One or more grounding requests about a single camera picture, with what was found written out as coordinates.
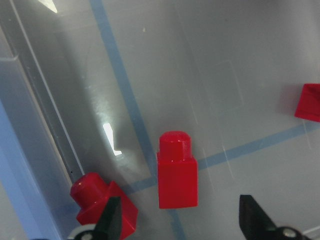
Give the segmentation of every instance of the red cube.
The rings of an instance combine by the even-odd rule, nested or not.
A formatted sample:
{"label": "red cube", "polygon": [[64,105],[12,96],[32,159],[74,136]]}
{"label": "red cube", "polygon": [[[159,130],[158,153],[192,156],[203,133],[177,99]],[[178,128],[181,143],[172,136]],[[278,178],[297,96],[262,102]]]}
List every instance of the red cube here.
{"label": "red cube", "polygon": [[114,181],[106,184],[97,173],[91,172],[72,185],[70,195],[81,207],[76,216],[81,225],[96,224],[109,198],[120,197],[122,211],[120,239],[125,239],[136,231],[138,209]]}
{"label": "red cube", "polygon": [[191,138],[183,131],[168,131],[159,139],[158,194],[161,209],[198,205],[198,162]]}
{"label": "red cube", "polygon": [[306,83],[294,116],[311,121],[320,122],[320,84]]}

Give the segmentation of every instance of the robotic claw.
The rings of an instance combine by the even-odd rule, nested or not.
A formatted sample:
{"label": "robotic claw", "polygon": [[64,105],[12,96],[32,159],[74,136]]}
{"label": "robotic claw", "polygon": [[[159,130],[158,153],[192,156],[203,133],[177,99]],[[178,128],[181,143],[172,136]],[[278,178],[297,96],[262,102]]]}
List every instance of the robotic claw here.
{"label": "robotic claw", "polygon": [[277,227],[251,195],[240,195],[239,225],[247,240],[311,240],[292,227]]}
{"label": "robotic claw", "polygon": [[122,230],[120,197],[110,197],[97,224],[75,228],[68,240],[119,240]]}

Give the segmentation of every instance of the red bottle-shaped block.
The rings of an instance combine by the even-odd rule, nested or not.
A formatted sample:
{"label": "red bottle-shaped block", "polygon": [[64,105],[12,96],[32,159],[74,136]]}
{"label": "red bottle-shaped block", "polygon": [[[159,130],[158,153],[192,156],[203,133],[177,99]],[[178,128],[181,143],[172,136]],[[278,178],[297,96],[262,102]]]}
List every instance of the red bottle-shaped block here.
{"label": "red bottle-shaped block", "polygon": [[96,224],[110,197],[121,198],[122,232],[124,239],[136,231],[138,209],[114,182],[106,184],[95,172],[88,173],[75,182],[71,197],[81,207],[76,219],[80,224]]}
{"label": "red bottle-shaped block", "polygon": [[320,122],[320,84],[307,83],[303,85],[294,116]]}
{"label": "red bottle-shaped block", "polygon": [[159,139],[158,193],[161,209],[198,205],[198,162],[191,138],[183,131],[168,131]]}

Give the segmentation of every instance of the screw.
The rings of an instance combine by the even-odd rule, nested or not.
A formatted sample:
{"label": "screw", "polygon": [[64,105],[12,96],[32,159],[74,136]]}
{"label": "screw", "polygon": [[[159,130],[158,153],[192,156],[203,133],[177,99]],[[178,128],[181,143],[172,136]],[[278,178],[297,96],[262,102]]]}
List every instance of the screw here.
{"label": "screw", "polygon": [[283,229],[283,235],[286,236],[287,238],[295,238],[297,236],[296,232],[293,231],[290,228],[285,228]]}
{"label": "screw", "polygon": [[86,233],[81,237],[81,240],[92,240],[92,239],[93,239],[93,236],[91,233]]}

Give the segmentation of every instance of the red plastic piece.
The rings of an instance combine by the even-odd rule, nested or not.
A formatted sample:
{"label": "red plastic piece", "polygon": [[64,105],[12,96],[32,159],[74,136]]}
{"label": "red plastic piece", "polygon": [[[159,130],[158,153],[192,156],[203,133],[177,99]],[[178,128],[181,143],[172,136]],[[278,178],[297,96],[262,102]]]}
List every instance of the red plastic piece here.
{"label": "red plastic piece", "polygon": [[294,116],[320,122],[320,84],[306,83],[303,85]]}
{"label": "red plastic piece", "polygon": [[161,209],[198,205],[198,162],[191,138],[183,131],[168,131],[159,139],[158,193]]}
{"label": "red plastic piece", "polygon": [[138,209],[114,182],[106,184],[95,172],[88,173],[75,182],[71,197],[81,207],[76,219],[80,224],[96,224],[110,197],[121,197],[122,232],[125,239],[136,231]]}

